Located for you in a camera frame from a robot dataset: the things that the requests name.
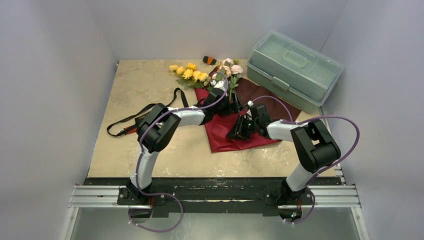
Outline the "pink fake rose stem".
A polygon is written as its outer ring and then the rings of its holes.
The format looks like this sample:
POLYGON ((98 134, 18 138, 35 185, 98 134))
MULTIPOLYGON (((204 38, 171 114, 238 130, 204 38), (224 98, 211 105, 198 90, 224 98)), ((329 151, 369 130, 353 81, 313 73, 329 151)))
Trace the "pink fake rose stem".
POLYGON ((221 61, 221 67, 225 68, 226 76, 229 83, 229 100, 232 100, 232 93, 238 86, 238 81, 244 73, 244 69, 240 66, 238 58, 226 58, 221 61))

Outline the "yellow fake flower stem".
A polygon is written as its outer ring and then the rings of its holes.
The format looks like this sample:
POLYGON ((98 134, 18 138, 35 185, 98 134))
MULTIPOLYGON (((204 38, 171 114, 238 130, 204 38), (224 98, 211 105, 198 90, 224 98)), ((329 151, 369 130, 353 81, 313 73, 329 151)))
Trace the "yellow fake flower stem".
POLYGON ((184 89, 208 90, 212 86, 209 74, 199 71, 193 63, 188 63, 186 66, 172 64, 168 70, 172 76, 177 77, 175 81, 184 89))

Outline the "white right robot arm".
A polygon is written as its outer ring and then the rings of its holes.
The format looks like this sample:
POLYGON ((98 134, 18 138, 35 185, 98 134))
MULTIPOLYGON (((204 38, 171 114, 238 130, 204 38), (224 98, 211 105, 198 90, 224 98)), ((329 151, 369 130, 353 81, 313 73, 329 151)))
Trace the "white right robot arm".
POLYGON ((307 123, 284 123, 271 119, 266 106, 250 103, 247 112, 239 115, 226 135, 229 139, 249 140, 257 134, 269 140, 289 141, 294 144, 299 164, 281 182, 276 205, 292 204, 300 198, 318 171, 341 157, 341 150, 321 120, 307 123))

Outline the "dark red wrapping paper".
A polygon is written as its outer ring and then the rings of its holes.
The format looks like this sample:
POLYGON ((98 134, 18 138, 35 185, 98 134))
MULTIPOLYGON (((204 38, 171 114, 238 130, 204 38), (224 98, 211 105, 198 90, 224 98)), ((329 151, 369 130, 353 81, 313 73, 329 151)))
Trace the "dark red wrapping paper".
MULTIPOLYGON (((246 78, 238 80, 235 88, 237 98, 242 106, 248 101, 265 96, 257 100, 256 104, 263 104, 271 120, 296 120, 301 110, 290 103, 278 98, 270 90, 256 85, 246 78)), ((229 115, 215 115, 213 120, 205 124, 207 139, 212 153, 241 151, 279 143, 279 140, 267 139, 255 132, 254 124, 250 120, 241 120, 247 110, 229 115)))

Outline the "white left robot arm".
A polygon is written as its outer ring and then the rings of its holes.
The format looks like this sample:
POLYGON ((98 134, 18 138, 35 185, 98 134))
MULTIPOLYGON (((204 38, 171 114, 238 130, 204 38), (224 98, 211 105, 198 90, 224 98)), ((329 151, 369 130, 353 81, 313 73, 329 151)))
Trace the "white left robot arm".
POLYGON ((135 172, 127 186, 129 197, 138 205, 146 203, 150 196, 153 169, 159 153, 170 143, 177 128, 202 126, 217 115, 230 113, 229 80, 217 82, 207 97, 196 105, 172 108, 162 103, 153 106, 148 115, 138 124, 137 135, 140 146, 135 172))

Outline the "peach fake rose stem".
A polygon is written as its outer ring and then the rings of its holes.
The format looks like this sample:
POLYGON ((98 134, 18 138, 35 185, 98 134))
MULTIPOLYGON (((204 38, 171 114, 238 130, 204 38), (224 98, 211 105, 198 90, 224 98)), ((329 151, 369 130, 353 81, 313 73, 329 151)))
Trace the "peach fake rose stem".
POLYGON ((229 80, 231 75, 231 65, 228 62, 223 63, 217 68, 215 72, 212 73, 210 85, 214 87, 217 83, 224 82, 230 86, 229 80))

